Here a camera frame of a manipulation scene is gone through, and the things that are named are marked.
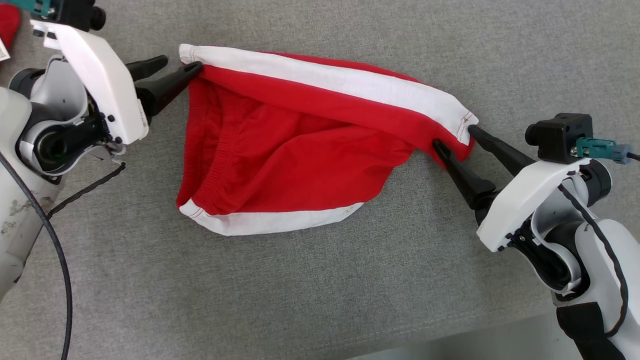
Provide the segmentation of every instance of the white stripe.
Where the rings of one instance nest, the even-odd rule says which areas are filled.
[[[319,211],[209,215],[201,207],[197,206],[193,200],[189,199],[185,205],[180,207],[180,212],[214,233],[222,235],[253,235],[282,233],[284,231],[307,229],[340,222],[357,209],[360,209],[363,204],[363,202],[359,202],[344,208]]]
[[[397,106],[428,116],[446,128],[458,141],[468,145],[467,127],[477,124],[471,114],[451,94],[430,86],[375,74],[300,61],[275,54],[256,53],[231,47],[180,45],[184,63],[202,61],[206,65],[295,81],[306,85]]]

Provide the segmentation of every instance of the red fabric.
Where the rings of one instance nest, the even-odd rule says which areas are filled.
[[[416,81],[362,63],[281,55]],[[377,196],[416,148],[434,156],[435,138],[461,160],[471,150],[414,111],[292,81],[205,66],[189,96],[177,205],[193,199],[210,215],[350,206]]]
[[[13,5],[0,4],[0,38],[7,49],[11,48],[19,26],[20,10]]]

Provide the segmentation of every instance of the gray tablecloth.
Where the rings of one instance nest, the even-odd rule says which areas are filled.
[[[123,61],[180,43],[363,61],[454,94],[483,127],[530,155],[528,124],[590,113],[596,135],[640,147],[640,3],[622,1],[99,1],[98,34]],[[0,80],[52,51],[25,20]],[[489,326],[551,308],[513,251],[493,254],[447,174],[424,153],[347,220],[225,238],[182,216],[188,95],[129,147],[127,170],[54,217],[74,289],[71,359],[335,359]],[[504,186],[508,173],[468,161]],[[608,164],[595,210],[640,233],[640,164]],[[83,160],[60,199],[115,167]],[[64,288],[42,235],[0,304],[0,358],[54,359]]]

